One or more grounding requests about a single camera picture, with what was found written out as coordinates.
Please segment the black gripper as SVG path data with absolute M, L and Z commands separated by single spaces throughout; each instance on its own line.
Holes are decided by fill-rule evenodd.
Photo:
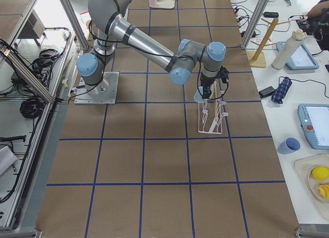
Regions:
M 200 86 L 197 89 L 197 93 L 202 99 L 217 99 L 218 96 L 215 93 L 215 80 L 200 80 Z

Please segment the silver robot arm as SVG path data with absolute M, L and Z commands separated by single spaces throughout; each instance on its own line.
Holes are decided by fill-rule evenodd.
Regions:
M 202 99 L 212 99 L 213 84 L 220 79 L 229 83 L 229 71 L 222 65 L 226 47 L 221 42 L 208 45 L 183 39 L 178 53 L 167 49 L 123 18 L 132 0 L 88 0 L 88 11 L 92 23 L 100 30 L 102 43 L 122 43 L 134 48 L 146 58 L 170 74 L 177 85 L 184 85 L 195 65 L 199 65 L 200 76 L 196 91 Z

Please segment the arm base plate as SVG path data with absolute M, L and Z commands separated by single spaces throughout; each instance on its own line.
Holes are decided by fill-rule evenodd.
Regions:
M 85 86 L 84 80 L 80 78 L 80 85 L 83 88 L 77 90 L 75 97 L 75 105 L 104 105 L 116 104 L 117 89 L 119 83 L 120 72 L 105 72 L 102 82 L 95 88 Z

